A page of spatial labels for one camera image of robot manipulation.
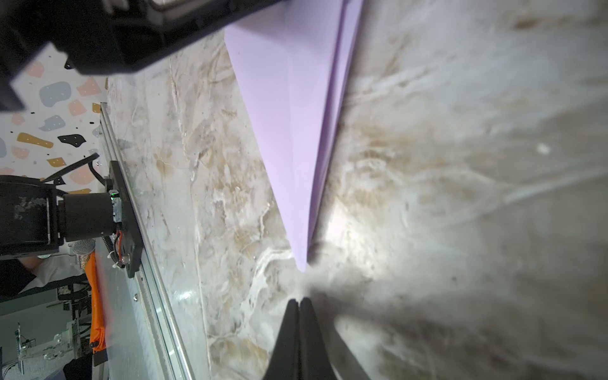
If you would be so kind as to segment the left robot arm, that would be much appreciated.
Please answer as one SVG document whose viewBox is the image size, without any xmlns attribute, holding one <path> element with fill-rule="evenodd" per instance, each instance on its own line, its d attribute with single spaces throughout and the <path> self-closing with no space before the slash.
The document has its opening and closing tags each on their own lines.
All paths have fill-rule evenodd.
<svg viewBox="0 0 608 380">
<path fill-rule="evenodd" d="M 266 1 L 4 1 L 1 110 L 24 108 L 11 82 L 48 44 L 81 74 L 133 73 L 267 6 Z M 2 176 L 2 259 L 56 253 L 71 240 L 67 210 L 67 194 L 53 180 Z"/>
</svg>

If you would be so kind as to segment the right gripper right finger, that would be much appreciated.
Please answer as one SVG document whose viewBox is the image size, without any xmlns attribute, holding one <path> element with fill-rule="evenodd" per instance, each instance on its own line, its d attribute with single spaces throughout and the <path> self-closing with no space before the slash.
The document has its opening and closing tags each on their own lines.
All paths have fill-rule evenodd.
<svg viewBox="0 0 608 380">
<path fill-rule="evenodd" d="M 299 378 L 337 380 L 309 298 L 299 304 Z"/>
</svg>

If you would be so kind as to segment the lilac square paper sheet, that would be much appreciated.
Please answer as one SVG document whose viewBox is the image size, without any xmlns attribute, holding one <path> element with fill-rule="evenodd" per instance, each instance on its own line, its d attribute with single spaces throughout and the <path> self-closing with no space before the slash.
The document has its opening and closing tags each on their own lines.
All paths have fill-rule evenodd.
<svg viewBox="0 0 608 380">
<path fill-rule="evenodd" d="M 363 4 L 281 1 L 224 40 L 300 270 L 318 219 Z"/>
</svg>

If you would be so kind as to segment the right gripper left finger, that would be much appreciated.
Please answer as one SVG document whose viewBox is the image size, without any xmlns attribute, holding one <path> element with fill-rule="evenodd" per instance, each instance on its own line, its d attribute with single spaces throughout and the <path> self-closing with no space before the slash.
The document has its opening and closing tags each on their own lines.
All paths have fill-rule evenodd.
<svg viewBox="0 0 608 380">
<path fill-rule="evenodd" d="M 299 379 L 299 304 L 288 302 L 263 380 Z"/>
</svg>

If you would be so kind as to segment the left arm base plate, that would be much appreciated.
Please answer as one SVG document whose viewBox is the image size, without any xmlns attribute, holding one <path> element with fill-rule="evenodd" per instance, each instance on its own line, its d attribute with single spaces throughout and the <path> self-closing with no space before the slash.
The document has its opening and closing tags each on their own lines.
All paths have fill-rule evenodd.
<svg viewBox="0 0 608 380">
<path fill-rule="evenodd" d="M 135 203 L 131 199 L 128 183 L 120 163 L 116 160 L 109 162 L 106 189 L 112 199 L 117 231 L 120 231 L 121 240 L 118 243 L 117 253 L 126 269 L 128 278 L 132 279 L 141 266 L 144 242 L 136 215 Z"/>
</svg>

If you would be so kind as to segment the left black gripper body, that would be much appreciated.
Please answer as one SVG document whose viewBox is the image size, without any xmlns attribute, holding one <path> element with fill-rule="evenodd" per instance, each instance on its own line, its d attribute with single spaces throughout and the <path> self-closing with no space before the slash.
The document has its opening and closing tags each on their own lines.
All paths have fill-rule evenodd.
<svg viewBox="0 0 608 380">
<path fill-rule="evenodd" d="M 140 71 L 271 1 L 3 1 L 1 110 L 22 111 L 10 84 L 47 44 L 81 74 Z"/>
</svg>

